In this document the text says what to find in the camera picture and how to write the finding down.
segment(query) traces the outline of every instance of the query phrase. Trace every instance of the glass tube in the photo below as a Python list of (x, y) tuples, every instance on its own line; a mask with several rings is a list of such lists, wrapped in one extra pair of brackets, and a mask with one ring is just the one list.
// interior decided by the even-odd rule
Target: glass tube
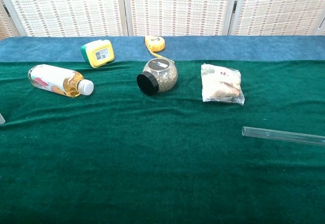
[(254, 138), (273, 139), (290, 141), (304, 144), (315, 144), (325, 146), (325, 137), (312, 134), (298, 134), (285, 131), (277, 131), (270, 129), (259, 129), (256, 127), (244, 126), (242, 135)]
[(1, 116), (1, 114), (0, 114), (0, 125), (1, 124), (4, 124), (6, 122), (6, 120)]

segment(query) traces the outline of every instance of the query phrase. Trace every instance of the black lid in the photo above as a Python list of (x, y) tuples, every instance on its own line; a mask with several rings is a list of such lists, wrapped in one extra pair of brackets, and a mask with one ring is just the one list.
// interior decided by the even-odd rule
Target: black lid
[(142, 72), (137, 76), (139, 88), (146, 95), (153, 95), (158, 92), (158, 82), (150, 72)]

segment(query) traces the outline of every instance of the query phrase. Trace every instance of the tape measure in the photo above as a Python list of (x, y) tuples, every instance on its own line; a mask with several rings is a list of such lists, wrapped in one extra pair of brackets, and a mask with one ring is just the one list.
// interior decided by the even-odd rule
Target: tape measure
[(155, 57), (158, 58), (165, 58), (168, 59), (166, 57), (163, 57), (162, 55), (158, 55), (155, 52), (159, 52), (164, 50), (165, 48), (165, 40), (162, 37), (158, 37), (158, 36), (145, 36), (144, 37), (144, 42), (147, 46), (147, 49), (149, 50), (150, 54), (154, 55)]

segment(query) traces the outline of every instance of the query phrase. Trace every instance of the juice bottle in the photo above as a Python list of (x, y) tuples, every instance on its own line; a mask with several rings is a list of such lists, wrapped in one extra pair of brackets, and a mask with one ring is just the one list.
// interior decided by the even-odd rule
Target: juice bottle
[(80, 94), (90, 95), (93, 82), (73, 70), (50, 65), (36, 65), (28, 71), (28, 78), (33, 86), (68, 97)]

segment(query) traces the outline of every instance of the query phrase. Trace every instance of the bottle cap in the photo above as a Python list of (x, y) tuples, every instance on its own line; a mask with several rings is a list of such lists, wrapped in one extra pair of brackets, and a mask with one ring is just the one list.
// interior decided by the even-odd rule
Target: bottle cap
[(93, 82), (83, 79), (78, 84), (78, 91), (83, 95), (90, 95), (93, 92)]
[(153, 95), (158, 92), (158, 82), (150, 72), (142, 72), (137, 76), (137, 83), (143, 93)]

